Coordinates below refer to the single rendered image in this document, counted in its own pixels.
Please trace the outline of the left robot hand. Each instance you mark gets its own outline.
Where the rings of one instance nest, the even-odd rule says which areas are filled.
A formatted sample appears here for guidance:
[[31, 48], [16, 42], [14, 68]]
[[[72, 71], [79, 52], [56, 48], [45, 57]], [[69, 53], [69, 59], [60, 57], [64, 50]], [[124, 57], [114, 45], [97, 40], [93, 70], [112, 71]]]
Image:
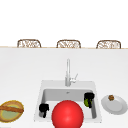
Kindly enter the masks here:
[[42, 103], [39, 105], [39, 111], [43, 114], [43, 117], [46, 117], [46, 112], [49, 110], [49, 105]]

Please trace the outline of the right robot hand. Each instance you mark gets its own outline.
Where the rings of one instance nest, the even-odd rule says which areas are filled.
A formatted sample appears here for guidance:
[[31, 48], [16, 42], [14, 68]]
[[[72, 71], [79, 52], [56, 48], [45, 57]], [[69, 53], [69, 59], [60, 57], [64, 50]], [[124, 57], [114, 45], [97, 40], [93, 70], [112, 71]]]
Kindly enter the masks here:
[[84, 94], [84, 100], [88, 99], [89, 108], [92, 107], [92, 100], [94, 99], [95, 94], [92, 92], [87, 92]]

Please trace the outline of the small green thing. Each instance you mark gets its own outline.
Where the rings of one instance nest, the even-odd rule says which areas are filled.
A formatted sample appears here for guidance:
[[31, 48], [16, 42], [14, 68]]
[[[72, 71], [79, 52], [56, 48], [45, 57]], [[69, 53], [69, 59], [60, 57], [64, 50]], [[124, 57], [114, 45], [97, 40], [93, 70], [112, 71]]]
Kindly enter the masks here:
[[85, 104], [86, 107], [89, 107], [88, 99], [85, 99], [85, 100], [84, 100], [84, 104]]

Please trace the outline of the white sink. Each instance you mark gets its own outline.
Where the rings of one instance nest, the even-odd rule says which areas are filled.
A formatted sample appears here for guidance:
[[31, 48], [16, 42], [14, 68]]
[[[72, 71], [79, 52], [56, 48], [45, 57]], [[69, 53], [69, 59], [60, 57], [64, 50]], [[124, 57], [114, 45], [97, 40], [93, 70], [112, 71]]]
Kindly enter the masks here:
[[[95, 83], [92, 81], [76, 81], [70, 87], [65, 86], [64, 81], [44, 80], [41, 83], [34, 120], [39, 122], [51, 122], [51, 115], [57, 103], [63, 100], [75, 101], [83, 110], [85, 123], [101, 123], [102, 117], [99, 109], [98, 98], [92, 100], [92, 107], [84, 105], [84, 94], [92, 92], [97, 94]], [[49, 109], [45, 112], [39, 111], [41, 103], [48, 104]]]

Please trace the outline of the small brown cube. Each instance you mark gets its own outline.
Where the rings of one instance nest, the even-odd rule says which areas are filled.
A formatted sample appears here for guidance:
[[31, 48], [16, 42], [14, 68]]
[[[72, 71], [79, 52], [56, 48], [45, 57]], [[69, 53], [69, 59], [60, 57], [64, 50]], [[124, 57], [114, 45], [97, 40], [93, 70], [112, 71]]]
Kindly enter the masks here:
[[113, 100], [114, 100], [114, 96], [113, 96], [113, 95], [109, 95], [108, 99], [109, 99], [110, 101], [113, 101]]

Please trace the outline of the red ball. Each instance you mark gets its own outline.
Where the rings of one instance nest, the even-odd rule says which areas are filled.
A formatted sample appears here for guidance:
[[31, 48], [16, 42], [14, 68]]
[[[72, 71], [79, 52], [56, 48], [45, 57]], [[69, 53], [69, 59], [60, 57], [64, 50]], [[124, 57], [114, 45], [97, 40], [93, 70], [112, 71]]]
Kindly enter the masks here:
[[81, 107], [74, 101], [59, 102], [52, 111], [55, 128], [80, 128], [84, 119]]

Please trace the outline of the white round plate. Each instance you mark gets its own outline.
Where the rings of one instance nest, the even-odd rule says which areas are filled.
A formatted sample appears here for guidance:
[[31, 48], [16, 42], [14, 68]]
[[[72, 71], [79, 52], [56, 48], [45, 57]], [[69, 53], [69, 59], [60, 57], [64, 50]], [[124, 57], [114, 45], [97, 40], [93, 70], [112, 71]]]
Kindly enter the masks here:
[[122, 115], [126, 113], [128, 111], [128, 104], [126, 101], [117, 95], [113, 96], [113, 101], [108, 99], [109, 95], [103, 97], [101, 100], [102, 107], [110, 114]]

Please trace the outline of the silver tap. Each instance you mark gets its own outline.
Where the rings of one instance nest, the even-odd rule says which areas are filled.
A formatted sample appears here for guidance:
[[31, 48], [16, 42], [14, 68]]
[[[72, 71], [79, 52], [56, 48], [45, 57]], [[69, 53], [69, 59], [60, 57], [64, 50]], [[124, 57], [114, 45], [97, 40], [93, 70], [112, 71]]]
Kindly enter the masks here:
[[69, 87], [71, 86], [72, 83], [76, 82], [76, 78], [78, 76], [78, 73], [74, 78], [70, 77], [70, 59], [67, 59], [67, 71], [66, 71], [66, 76], [65, 76], [65, 86]]

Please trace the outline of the long brown bread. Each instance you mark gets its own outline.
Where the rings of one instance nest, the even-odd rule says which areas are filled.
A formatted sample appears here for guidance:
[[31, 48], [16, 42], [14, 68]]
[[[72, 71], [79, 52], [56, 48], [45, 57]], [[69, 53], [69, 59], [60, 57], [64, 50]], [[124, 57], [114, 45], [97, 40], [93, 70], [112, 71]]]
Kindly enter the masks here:
[[19, 112], [19, 113], [24, 112], [23, 109], [15, 108], [15, 107], [7, 107], [7, 106], [0, 106], [0, 110], [12, 111], [12, 112]]

